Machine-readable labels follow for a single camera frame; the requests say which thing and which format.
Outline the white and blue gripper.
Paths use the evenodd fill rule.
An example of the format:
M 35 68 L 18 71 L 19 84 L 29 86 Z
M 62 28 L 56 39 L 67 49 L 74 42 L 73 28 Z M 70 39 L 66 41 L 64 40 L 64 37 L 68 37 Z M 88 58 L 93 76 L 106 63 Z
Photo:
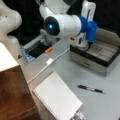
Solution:
M 88 48 L 94 42 L 97 30 L 97 23 L 93 21 L 95 9 L 96 4 L 94 2 L 84 0 L 79 16 L 82 28 L 77 36 L 68 39 L 70 45 Z

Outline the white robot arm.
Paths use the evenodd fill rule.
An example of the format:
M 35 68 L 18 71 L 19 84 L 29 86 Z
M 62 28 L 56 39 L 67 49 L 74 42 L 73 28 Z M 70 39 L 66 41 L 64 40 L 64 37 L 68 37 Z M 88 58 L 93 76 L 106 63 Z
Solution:
M 76 47 L 85 47 L 95 40 L 97 24 L 93 21 L 96 4 L 84 0 L 80 15 L 69 15 L 68 9 L 75 0 L 44 0 L 39 11 L 44 20 L 44 30 L 52 37 L 74 39 Z M 2 43 L 19 65 L 26 62 L 18 39 L 9 33 L 22 24 L 19 12 L 0 0 L 0 43 Z

